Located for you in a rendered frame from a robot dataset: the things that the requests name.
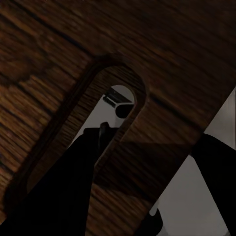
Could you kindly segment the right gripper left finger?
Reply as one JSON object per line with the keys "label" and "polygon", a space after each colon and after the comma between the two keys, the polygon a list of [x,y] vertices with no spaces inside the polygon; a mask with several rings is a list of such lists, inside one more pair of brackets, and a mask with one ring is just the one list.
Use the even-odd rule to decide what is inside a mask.
{"label": "right gripper left finger", "polygon": [[96,132],[78,137],[0,225],[0,236],[85,236]]}

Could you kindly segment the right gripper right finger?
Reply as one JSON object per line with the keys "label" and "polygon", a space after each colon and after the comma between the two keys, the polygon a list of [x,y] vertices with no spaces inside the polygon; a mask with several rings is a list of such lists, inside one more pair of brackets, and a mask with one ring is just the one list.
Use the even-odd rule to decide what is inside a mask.
{"label": "right gripper right finger", "polygon": [[230,236],[236,236],[236,150],[204,133],[191,153]]}

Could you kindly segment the cutting board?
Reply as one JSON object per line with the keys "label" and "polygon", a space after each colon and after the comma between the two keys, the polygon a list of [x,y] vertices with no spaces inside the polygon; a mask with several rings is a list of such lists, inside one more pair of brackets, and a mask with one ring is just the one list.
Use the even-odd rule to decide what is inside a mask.
{"label": "cutting board", "polygon": [[91,183],[85,236],[133,236],[236,87],[236,0],[0,0],[0,225],[111,66],[147,98]]}

